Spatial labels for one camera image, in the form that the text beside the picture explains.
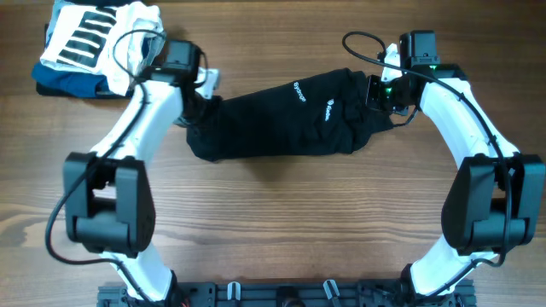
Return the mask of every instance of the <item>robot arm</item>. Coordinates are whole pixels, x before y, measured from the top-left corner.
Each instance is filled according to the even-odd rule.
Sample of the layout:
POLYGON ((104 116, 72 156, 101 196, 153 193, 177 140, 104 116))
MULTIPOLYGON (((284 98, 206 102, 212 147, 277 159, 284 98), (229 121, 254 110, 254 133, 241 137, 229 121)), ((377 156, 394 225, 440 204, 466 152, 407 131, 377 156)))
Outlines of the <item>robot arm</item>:
POLYGON ((529 242, 540 206, 544 165, 537 156, 521 155, 498 132, 474 99, 470 83, 457 66, 439 64, 433 32, 405 34, 401 37, 401 48, 400 60, 397 46, 389 46, 385 62, 427 72, 463 93, 495 136, 502 156, 513 171, 510 182, 515 206, 512 216, 506 217, 501 210, 506 200, 492 199, 494 185, 502 177, 497 152, 468 105, 440 84, 416 80, 409 74, 403 77, 400 71, 391 68, 384 69, 381 83, 377 82, 378 78, 370 83, 379 87, 372 92, 391 93, 381 96, 384 109, 392 107, 396 113, 415 105, 427 115, 439 129, 459 169, 442 211, 444 233, 422 259, 409 267, 409 276, 406 276, 417 296, 445 295, 452 293, 456 284, 475 269, 478 263, 472 264, 476 259, 490 260, 498 256, 506 218, 510 219, 510 246, 529 242), (451 287, 437 293, 444 285, 451 287))

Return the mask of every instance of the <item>cable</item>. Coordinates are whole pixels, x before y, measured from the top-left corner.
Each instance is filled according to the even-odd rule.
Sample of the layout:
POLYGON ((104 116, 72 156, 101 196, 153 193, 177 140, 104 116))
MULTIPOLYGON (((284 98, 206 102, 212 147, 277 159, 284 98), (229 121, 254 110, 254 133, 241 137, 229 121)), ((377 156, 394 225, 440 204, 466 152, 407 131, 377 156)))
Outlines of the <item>cable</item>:
POLYGON ((415 116, 417 116, 418 113, 419 113, 419 109, 417 107, 415 107, 413 109, 413 112, 408 117, 408 119, 406 119, 405 122, 403 122, 402 124, 394 124, 394 127, 402 127, 402 126, 405 126, 405 125, 411 123, 413 121, 413 119, 415 118, 415 116))
POLYGON ((397 66, 394 66, 394 65, 391 65, 391 64, 387 64, 387 63, 383 62, 383 59, 381 59, 381 56, 380 56, 381 61, 377 61, 377 60, 371 59, 371 58, 369 58, 367 56, 359 54, 358 52, 356 52, 353 49, 349 48, 349 46, 347 46, 347 43, 346 43, 347 38, 350 37, 350 36, 353 36, 353 35, 360 35, 360 36, 365 36, 365 37, 368 37, 368 38, 373 38, 375 41, 379 42, 381 47, 383 48, 383 50, 385 50, 385 44, 383 43, 383 41, 381 41, 375 35, 369 34, 367 32, 352 31, 352 32, 348 32, 341 40, 341 44, 343 45, 343 48, 345 48, 345 50, 347 50, 347 52, 349 52, 351 55, 354 55, 358 59, 367 61, 369 63, 379 65, 381 67, 387 67, 387 68, 399 70, 401 72, 410 73, 410 74, 413 74, 413 75, 415 75, 415 76, 417 76, 419 78, 423 78, 426 81, 439 84, 440 86, 446 88, 448 91, 453 93, 460 101, 463 101, 467 105, 467 107, 473 112, 474 116, 476 117, 476 119, 478 119, 479 123, 481 124, 482 129, 484 130, 485 134, 489 138, 489 142, 491 143, 493 149, 497 153, 498 163, 501 166, 502 177, 504 179, 505 197, 506 197, 506 211, 505 211, 506 218, 504 220, 504 230, 503 230, 503 233, 502 233, 501 252, 500 252, 500 256, 499 256, 498 261, 496 263, 494 263, 489 259, 484 259, 484 258, 474 259, 471 262, 471 264, 468 267, 466 267, 459 275, 457 275, 455 278, 453 278, 450 282, 446 283, 440 289, 438 289, 438 290, 434 291, 432 294, 428 295, 428 297, 436 296, 436 295, 442 293, 443 291, 449 289, 451 286, 453 286, 457 282, 459 282, 459 280, 462 279, 466 274, 468 274, 472 269, 475 269, 478 266, 478 264, 487 264, 487 265, 490 265, 491 267, 496 267, 496 268, 500 267, 502 264, 504 264, 504 261, 506 260, 506 254, 508 253, 508 244, 509 244, 508 234, 510 232, 510 218, 512 217, 512 187, 511 187, 511 184, 510 184, 510 174, 508 173, 508 166, 506 165, 506 161, 504 160, 504 156, 502 155, 502 150, 500 149, 499 144, 497 142, 497 137, 495 135, 493 135, 493 133, 489 129, 489 126, 487 125, 487 123, 485 122, 484 118, 481 116, 479 111, 476 109, 474 104, 472 102, 470 102, 468 100, 468 98, 463 93, 459 92, 458 90, 455 90, 449 84, 447 84, 447 83, 445 83, 445 82, 443 82, 441 80, 438 80, 436 78, 427 76, 427 75, 419 73, 419 72, 414 72, 414 71, 409 70, 409 69, 405 69, 405 68, 402 68, 402 67, 397 67, 397 66))
POLYGON ((95 172, 96 168, 101 163, 103 163, 104 160, 107 159, 114 151, 116 151, 116 149, 119 148, 119 146, 121 145, 123 140, 127 137, 127 135, 131 132, 132 128, 135 126, 137 121, 141 118, 144 110, 146 109, 146 106, 148 105, 148 92, 146 91, 146 87, 143 85, 144 80, 141 80, 141 79, 137 78, 136 76, 134 76, 128 69, 123 67, 119 63, 118 59, 115 57, 115 50, 116 50, 116 47, 118 46, 119 41, 121 39, 127 37, 128 35, 131 35, 132 33, 137 33, 137 32, 152 33, 152 34, 155 34, 156 36, 162 37, 164 40, 166 39, 166 36, 163 33, 152 31, 152 30, 136 29, 136 30, 129 31, 129 32, 125 33, 124 35, 122 35, 120 38, 118 38, 115 45, 113 46, 113 60, 116 62, 116 64, 119 66, 119 68, 121 68, 121 70, 123 70, 124 72, 129 74, 130 77, 132 77, 133 79, 136 80, 136 85, 140 86, 140 88, 142 90, 141 106, 138 108, 138 111, 136 112, 136 114, 133 117, 133 119, 131 120, 131 122, 127 125, 127 127, 125 127, 125 129, 119 135, 119 137, 116 139, 116 141, 114 141, 114 143, 112 144, 110 149, 105 154, 103 154, 99 159, 97 159, 93 164, 91 164, 89 166, 89 168, 87 168, 87 170, 85 170, 85 172, 82 175, 80 175, 76 179, 76 181, 74 181, 74 183, 70 186, 70 188, 66 191, 66 193, 64 193, 64 195, 62 195, 62 197, 59 199, 59 201, 55 205, 53 211, 51 212, 51 215, 49 215, 48 223, 47 223, 46 228, 45 228, 45 247, 46 247, 49 255, 51 255, 51 257, 53 257, 54 259, 56 259, 56 260, 58 260, 58 261, 60 261, 60 262, 62 262, 64 264, 70 264, 70 265, 87 265, 87 264, 104 264, 104 263, 115 264, 118 267, 118 269, 122 272, 122 274, 125 276, 125 278, 129 282, 131 287, 133 287, 133 289, 135 289, 136 293, 146 302, 146 304, 148 304, 150 306, 154 306, 154 304, 151 302, 151 300, 148 298, 148 296, 137 285, 137 283, 135 282, 135 279, 132 277, 129 270, 123 265, 123 263, 121 261, 119 261, 117 259, 110 259, 110 258, 97 258, 97 259, 89 259, 89 260, 71 260, 71 259, 67 259, 67 258, 64 258, 63 256, 59 255, 55 251, 55 249, 53 248, 52 243, 51 243, 51 232, 52 232, 52 229, 53 229, 53 224, 55 223, 55 220, 56 220, 57 216, 59 215, 59 212, 61 211, 62 207, 67 203, 67 200, 70 197, 70 195, 72 195, 72 193, 74 193, 76 188, 78 188, 78 186, 82 183, 82 181, 84 179, 87 179, 88 177, 90 177, 91 174, 93 174, 95 172))

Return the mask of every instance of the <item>pile of clothes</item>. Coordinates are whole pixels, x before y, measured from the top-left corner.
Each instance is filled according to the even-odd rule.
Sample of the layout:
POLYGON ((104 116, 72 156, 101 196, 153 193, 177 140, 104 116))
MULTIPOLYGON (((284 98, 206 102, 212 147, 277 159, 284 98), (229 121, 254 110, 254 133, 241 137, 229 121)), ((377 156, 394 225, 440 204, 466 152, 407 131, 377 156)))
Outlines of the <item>pile of clothes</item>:
POLYGON ((45 50, 32 69, 37 91, 46 96, 108 98, 131 95, 131 77, 114 57, 137 75, 152 64, 164 39, 157 6, 134 0, 56 0, 45 32, 45 50))

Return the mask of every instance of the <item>blue fabric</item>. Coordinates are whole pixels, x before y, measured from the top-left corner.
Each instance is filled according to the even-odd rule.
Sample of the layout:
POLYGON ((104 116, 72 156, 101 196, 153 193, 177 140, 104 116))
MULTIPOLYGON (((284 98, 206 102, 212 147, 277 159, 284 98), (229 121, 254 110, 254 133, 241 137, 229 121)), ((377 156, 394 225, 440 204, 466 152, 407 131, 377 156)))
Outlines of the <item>blue fabric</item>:
POLYGON ((56 71, 41 63, 34 65, 32 78, 45 87, 63 90, 79 98, 95 98, 97 91, 109 90, 106 76, 56 71))

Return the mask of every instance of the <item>folded clothing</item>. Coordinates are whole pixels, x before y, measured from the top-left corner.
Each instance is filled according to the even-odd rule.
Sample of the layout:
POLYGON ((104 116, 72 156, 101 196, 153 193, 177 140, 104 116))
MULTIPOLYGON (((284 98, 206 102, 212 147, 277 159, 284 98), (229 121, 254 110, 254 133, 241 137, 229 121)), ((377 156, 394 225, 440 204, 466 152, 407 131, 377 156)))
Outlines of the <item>folded clothing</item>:
POLYGON ((364 106, 363 72, 340 69, 226 101, 215 97, 188 127, 194 154, 216 161, 256 156, 351 154, 390 130, 388 114, 364 106))
MULTIPOLYGON (((40 64, 57 72, 105 76, 108 89, 116 95, 124 96, 131 79, 113 60, 113 46, 118 38, 131 30, 163 32, 159 9, 156 6, 147 7, 140 2, 119 8, 67 5, 62 2, 56 4, 60 7, 60 13, 55 24, 48 29, 48 33, 53 29, 52 33, 46 33, 47 47, 40 58, 40 64)), ((138 74, 143 66, 151 64, 163 43, 163 39, 154 34, 135 33, 119 42, 115 57, 122 66, 138 74), (148 52, 148 56, 144 56, 143 49, 148 52)), ((50 80, 37 81, 42 85, 51 84, 50 80)), ((79 89, 68 92, 73 94, 79 92, 79 89)))
POLYGON ((60 72, 37 63, 32 69, 32 77, 42 86, 61 90, 80 98, 97 98, 97 93, 107 93, 106 76, 84 72, 60 72))

